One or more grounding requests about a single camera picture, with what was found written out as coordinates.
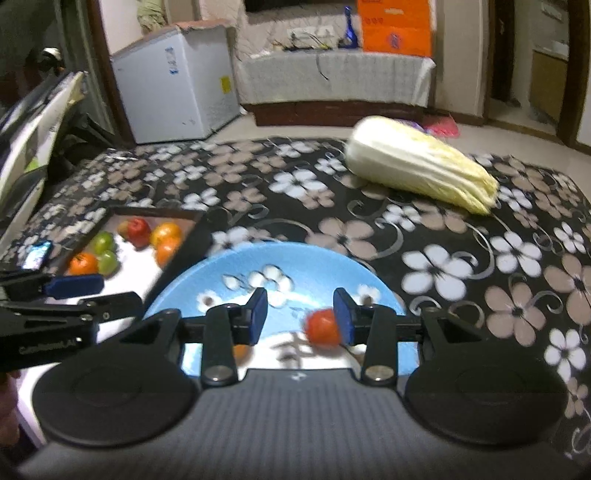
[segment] black circular disc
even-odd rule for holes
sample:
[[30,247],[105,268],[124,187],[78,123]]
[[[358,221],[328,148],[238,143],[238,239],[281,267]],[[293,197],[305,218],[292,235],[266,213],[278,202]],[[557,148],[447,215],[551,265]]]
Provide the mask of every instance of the black circular disc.
[[35,386],[33,409],[55,440],[115,447],[168,430],[185,416],[195,394],[179,367],[147,346],[123,344],[108,355],[49,370]]
[[462,442],[509,446],[540,440],[564,412],[564,382],[531,354],[504,347],[454,345],[425,361],[406,384],[411,412]]

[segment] doorway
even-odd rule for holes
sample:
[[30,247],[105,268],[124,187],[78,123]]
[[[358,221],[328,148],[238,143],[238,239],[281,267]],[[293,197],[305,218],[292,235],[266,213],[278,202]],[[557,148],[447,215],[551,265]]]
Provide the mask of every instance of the doorway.
[[584,72],[569,67],[581,3],[588,16],[579,0],[490,0],[489,124],[558,141],[567,78],[588,75],[588,52]]

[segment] orange box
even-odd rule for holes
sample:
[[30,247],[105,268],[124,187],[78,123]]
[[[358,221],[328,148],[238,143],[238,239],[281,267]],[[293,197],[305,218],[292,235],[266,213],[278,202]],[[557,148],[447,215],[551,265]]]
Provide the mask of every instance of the orange box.
[[427,28],[373,27],[363,24],[363,51],[431,56],[431,31]]
[[357,12],[363,25],[381,25],[430,30],[428,0],[358,0]]

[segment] blue bottle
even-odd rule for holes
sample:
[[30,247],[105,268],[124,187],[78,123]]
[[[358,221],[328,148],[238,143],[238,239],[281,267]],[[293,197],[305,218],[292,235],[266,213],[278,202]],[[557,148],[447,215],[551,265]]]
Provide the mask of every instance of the blue bottle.
[[347,18],[347,30],[345,30],[345,36],[343,37],[342,48],[359,48],[359,39],[353,29],[351,7],[349,6],[345,7],[345,17]]

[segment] gray ribbed surface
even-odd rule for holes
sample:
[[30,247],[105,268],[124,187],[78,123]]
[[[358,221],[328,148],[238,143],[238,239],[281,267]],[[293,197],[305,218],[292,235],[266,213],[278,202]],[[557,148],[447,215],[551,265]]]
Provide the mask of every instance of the gray ribbed surface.
[[578,467],[539,444],[483,452],[446,442],[397,395],[349,371],[250,370],[205,392],[175,429],[124,450],[51,444],[22,467],[31,479],[499,479],[566,480]]

